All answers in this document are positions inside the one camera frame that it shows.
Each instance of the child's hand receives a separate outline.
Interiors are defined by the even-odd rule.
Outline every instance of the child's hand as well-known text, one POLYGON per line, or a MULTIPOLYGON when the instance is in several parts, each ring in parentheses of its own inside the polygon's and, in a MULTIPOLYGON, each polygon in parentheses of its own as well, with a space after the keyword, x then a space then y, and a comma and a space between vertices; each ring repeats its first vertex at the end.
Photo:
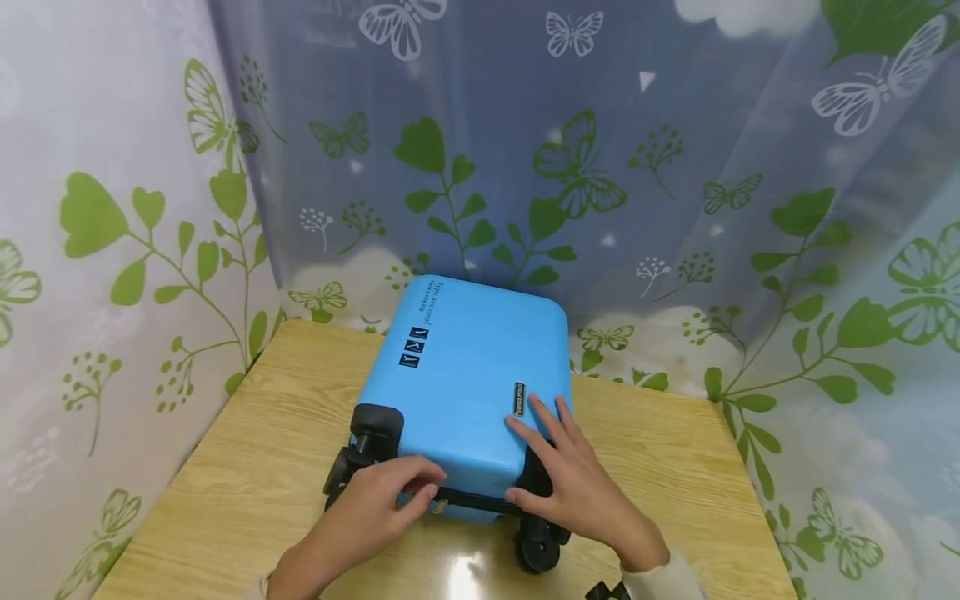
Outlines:
POLYGON ((337 577, 376 556, 430 507, 446 479, 439 465, 405 456, 361 468, 270 578, 269 600, 314 600, 337 577), (414 494, 399 510, 400 492, 414 494))
POLYGON ((536 395, 530 394, 530 404, 546 425, 556 448, 539 431, 513 415, 507 417, 507 424, 543 462, 553 482, 553 495, 544 498, 511 488, 507 490, 507 500, 571 533, 606 544, 629 572, 649 571, 667 564, 670 553, 660 529, 607 474, 580 427, 573 422, 564 398, 558 396, 556 402, 561 420, 536 395))

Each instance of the wooden table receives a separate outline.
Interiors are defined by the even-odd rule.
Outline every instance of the wooden table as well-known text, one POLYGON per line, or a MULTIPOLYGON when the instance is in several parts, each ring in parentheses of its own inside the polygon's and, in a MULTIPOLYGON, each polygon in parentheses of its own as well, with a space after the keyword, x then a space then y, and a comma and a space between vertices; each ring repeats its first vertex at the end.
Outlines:
MULTIPOLYGON (((233 600, 323 510, 322 487, 382 338, 285 323, 160 498, 96 600, 233 600)), ((795 599, 723 418, 709 402, 573 375, 577 421, 634 502, 693 564, 711 600, 795 599)), ((580 600, 619 581, 574 537, 559 566, 516 566, 516 525, 427 516, 324 600, 580 600)))

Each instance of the blue suitcase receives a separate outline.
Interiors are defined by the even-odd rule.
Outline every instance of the blue suitcase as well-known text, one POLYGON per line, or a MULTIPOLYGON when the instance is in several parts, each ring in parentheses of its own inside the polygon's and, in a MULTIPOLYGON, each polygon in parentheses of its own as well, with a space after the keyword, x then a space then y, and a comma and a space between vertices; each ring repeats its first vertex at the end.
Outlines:
POLYGON ((570 401, 566 314, 556 302, 443 276, 414 279, 354 407, 350 444, 324 486, 326 507, 356 470, 422 454, 447 474, 435 513, 479 523, 519 516, 520 566, 553 568, 569 532, 504 500, 513 486, 553 491, 537 455, 504 422, 513 413, 549 439, 527 404, 531 392, 554 414, 554 397, 570 401))

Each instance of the white butterfly pattern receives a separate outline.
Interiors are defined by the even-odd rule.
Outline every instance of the white butterfly pattern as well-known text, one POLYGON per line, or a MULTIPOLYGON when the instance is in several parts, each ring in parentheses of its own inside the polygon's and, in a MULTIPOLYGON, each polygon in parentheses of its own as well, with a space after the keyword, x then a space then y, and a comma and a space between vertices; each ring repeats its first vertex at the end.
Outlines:
POLYGON ((938 14, 927 21, 900 49, 884 80, 880 77, 887 65, 876 75, 856 73, 873 80, 872 83, 847 83, 825 87, 813 97, 813 109, 822 117, 837 117, 833 130, 852 137, 864 133, 880 112, 880 105, 891 97, 902 100, 916 93, 933 73, 931 57, 947 36, 947 18, 938 14))
POLYGON ((603 25, 603 13, 598 11, 582 16, 576 22, 563 17, 553 11, 546 14, 546 32, 550 41, 546 44, 547 52, 555 59, 564 55, 566 49, 573 45, 578 57, 585 57, 593 50, 593 37, 600 33, 603 25))
POLYGON ((397 0, 397 4, 378 4, 360 15, 360 31, 377 45, 389 39, 394 56, 409 62, 420 56, 422 20, 437 21, 444 13, 446 0, 397 0))

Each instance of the white sleeve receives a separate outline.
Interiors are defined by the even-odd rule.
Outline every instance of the white sleeve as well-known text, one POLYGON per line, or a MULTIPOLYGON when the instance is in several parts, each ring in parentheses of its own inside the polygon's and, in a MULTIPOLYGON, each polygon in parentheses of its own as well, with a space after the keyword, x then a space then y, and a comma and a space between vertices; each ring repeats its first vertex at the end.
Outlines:
POLYGON ((697 576, 676 550, 670 562, 646 573, 623 573, 623 587, 630 600, 705 600, 697 576))
POLYGON ((267 598, 267 577, 256 582, 256 585, 247 590, 243 600, 266 600, 267 598))

